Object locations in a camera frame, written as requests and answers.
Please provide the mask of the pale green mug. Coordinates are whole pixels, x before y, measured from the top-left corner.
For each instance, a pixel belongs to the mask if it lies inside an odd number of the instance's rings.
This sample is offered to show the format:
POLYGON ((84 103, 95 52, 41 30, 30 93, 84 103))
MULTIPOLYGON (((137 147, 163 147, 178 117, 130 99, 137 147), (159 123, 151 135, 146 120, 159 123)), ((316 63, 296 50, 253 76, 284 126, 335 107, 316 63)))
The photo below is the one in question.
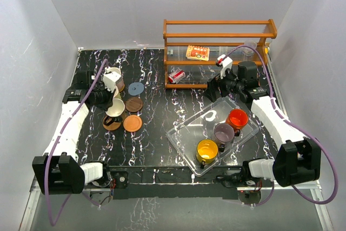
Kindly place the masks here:
POLYGON ((122 99, 122 98, 121 98, 121 94, 120 94, 119 89, 118 89, 117 86, 115 86, 113 99, 120 99, 120 100, 122 99))

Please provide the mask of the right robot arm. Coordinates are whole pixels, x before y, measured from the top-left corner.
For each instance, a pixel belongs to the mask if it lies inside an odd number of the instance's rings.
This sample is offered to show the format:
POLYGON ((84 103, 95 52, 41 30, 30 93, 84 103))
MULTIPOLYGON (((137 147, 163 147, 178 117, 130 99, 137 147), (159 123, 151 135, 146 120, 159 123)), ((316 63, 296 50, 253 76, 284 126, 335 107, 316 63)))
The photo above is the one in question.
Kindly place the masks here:
POLYGON ((263 123, 277 145, 273 160, 254 159, 243 164, 241 180, 253 186, 260 178, 277 181, 282 187, 314 181, 320 177, 321 149, 315 141, 289 125, 288 118, 276 107, 265 87, 260 86, 257 65, 252 61, 240 62, 232 70, 232 59, 220 56, 216 65, 221 72, 208 80, 204 95, 212 102, 216 93, 222 97, 230 93, 239 96, 242 103, 263 123))

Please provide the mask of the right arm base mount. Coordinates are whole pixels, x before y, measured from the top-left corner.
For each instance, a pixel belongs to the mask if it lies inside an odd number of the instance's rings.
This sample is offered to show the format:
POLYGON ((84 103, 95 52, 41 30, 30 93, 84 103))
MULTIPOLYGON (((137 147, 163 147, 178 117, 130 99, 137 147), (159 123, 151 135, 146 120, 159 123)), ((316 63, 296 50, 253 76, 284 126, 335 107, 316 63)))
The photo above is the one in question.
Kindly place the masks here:
POLYGON ((264 205, 267 203, 275 190, 274 182, 271 182, 271 190, 269 195, 262 199, 261 189, 263 187, 262 178, 252 177, 245 170, 241 170, 237 173, 223 173, 222 175, 217 175, 215 178, 216 182, 220 183, 226 188, 239 188, 248 187, 250 190, 240 190, 238 195, 238 200, 240 203, 232 202, 233 204, 240 204, 241 206, 248 206, 251 209, 255 207, 264 205))

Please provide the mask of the pink mug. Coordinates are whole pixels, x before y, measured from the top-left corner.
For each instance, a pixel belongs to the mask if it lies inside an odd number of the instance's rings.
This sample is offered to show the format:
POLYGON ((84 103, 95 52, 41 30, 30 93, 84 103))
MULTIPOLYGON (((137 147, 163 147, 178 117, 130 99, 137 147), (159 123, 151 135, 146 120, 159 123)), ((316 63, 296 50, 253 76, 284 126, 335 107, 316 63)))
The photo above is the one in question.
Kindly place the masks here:
POLYGON ((108 69, 107 76, 115 83, 115 85, 118 87, 118 89, 121 88, 121 86, 124 83, 122 72, 119 68, 116 67, 110 67, 108 69))

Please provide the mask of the dark wooden coaster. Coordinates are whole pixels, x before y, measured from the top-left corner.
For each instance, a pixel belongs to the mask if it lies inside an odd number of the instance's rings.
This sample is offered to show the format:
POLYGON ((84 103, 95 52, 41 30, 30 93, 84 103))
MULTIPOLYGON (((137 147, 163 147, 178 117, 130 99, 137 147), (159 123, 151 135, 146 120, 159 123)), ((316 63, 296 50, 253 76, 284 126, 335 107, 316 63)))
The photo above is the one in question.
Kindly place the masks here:
POLYGON ((143 108, 143 101, 139 97, 131 97, 125 102, 125 108, 128 112, 136 113, 143 108))

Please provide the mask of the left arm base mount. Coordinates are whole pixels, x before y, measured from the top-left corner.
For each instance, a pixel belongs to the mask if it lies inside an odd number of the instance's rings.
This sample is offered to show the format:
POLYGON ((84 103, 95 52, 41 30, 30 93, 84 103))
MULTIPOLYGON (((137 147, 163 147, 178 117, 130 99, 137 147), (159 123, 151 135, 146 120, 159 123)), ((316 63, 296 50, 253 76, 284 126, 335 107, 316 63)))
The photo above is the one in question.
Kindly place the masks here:
POLYGON ((100 188, 101 191, 82 191, 82 195, 98 210, 101 210, 103 206, 116 197, 118 191, 128 188, 129 174, 126 171, 106 171, 101 179, 90 183, 96 188, 100 188))

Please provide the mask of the light wooden coaster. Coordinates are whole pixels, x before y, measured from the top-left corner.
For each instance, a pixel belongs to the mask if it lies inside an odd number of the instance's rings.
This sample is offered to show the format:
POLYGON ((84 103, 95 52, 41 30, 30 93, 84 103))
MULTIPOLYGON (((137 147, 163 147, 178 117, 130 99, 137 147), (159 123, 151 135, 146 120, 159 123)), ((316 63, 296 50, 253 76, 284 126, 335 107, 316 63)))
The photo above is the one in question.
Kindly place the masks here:
POLYGON ((108 131, 115 131, 121 126, 121 118, 120 117, 111 117, 106 116, 103 119, 103 127, 108 131))
POLYGON ((128 132, 136 132, 141 129, 142 127, 142 119, 137 115, 130 115, 128 116, 124 122, 123 127, 128 132))

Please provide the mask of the orange mug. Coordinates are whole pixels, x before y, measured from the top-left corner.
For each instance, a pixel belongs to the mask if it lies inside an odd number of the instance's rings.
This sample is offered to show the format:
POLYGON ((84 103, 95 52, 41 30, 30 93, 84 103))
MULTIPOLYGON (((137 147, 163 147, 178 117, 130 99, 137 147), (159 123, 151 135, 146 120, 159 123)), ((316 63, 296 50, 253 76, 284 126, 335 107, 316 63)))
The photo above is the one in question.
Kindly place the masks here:
POLYGON ((248 120, 248 115, 244 110, 233 109, 225 122, 233 128, 235 136, 240 136, 241 130, 247 125, 248 120))

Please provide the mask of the purple mug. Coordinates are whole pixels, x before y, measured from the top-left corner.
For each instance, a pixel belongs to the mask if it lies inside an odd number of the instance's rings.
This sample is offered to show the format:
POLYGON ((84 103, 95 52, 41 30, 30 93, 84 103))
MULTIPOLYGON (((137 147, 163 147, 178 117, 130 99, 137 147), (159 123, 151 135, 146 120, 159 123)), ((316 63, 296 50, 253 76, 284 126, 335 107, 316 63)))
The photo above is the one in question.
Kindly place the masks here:
POLYGON ((232 144, 235 132, 231 125, 227 123, 219 123, 214 127, 212 140, 217 144, 220 153, 225 151, 225 148, 232 144))

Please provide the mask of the black and white mug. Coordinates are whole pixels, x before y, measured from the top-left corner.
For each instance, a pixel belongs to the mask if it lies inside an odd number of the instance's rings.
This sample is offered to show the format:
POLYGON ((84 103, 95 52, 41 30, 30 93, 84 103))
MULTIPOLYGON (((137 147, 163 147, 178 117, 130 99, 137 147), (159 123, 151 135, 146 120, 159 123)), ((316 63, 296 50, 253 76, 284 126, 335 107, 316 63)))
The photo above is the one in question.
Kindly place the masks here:
POLYGON ((120 98, 112 100, 112 106, 106 111, 104 124, 110 126, 112 123, 122 123, 125 117, 125 104, 120 98))

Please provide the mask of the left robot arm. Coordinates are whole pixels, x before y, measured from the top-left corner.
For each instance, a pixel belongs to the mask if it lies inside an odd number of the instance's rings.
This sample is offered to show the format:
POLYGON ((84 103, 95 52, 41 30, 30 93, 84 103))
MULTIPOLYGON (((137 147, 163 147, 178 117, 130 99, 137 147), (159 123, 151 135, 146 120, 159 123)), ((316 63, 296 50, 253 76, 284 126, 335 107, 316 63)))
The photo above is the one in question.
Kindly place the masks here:
POLYGON ((62 99, 62 112, 52 140, 42 156, 36 156, 32 168, 42 193, 79 194, 84 186, 110 184, 112 174, 106 163, 91 161, 78 164, 76 155, 79 134, 89 110, 97 107, 106 111, 112 106, 119 76, 106 69, 104 76, 92 71, 76 73, 62 99))

